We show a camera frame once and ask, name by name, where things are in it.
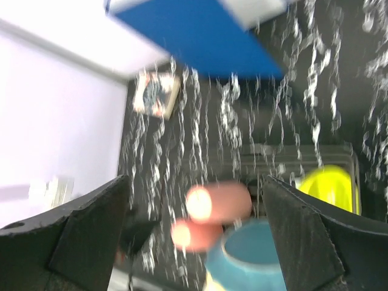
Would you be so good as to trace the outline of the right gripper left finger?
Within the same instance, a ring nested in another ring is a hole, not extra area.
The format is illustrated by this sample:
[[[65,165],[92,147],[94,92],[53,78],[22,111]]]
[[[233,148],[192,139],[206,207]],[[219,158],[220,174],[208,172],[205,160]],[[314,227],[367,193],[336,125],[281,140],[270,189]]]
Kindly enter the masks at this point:
[[[1,229],[1,290],[107,290],[128,207],[121,175]]]

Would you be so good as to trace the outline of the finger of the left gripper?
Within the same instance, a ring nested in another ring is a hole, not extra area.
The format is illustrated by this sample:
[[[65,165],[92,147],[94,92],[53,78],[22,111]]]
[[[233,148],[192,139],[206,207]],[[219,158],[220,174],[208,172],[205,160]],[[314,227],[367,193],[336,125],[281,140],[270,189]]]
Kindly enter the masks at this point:
[[[119,253],[122,258],[135,256],[150,238],[158,220],[132,220],[126,218],[119,239]]]

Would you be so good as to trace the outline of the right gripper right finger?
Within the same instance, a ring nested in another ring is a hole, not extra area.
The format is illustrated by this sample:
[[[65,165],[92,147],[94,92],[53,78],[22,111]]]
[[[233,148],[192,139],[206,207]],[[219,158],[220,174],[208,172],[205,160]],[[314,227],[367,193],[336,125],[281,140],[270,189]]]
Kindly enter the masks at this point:
[[[263,202],[287,290],[387,290],[387,224],[273,176]]]

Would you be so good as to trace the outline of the tall pink cup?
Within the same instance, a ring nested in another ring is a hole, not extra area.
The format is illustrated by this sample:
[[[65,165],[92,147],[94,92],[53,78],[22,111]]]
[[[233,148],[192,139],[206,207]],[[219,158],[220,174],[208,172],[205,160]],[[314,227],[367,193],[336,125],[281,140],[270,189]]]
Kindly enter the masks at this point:
[[[224,181],[193,186],[186,197],[186,208],[198,223],[229,223],[250,216],[252,200],[244,184]]]

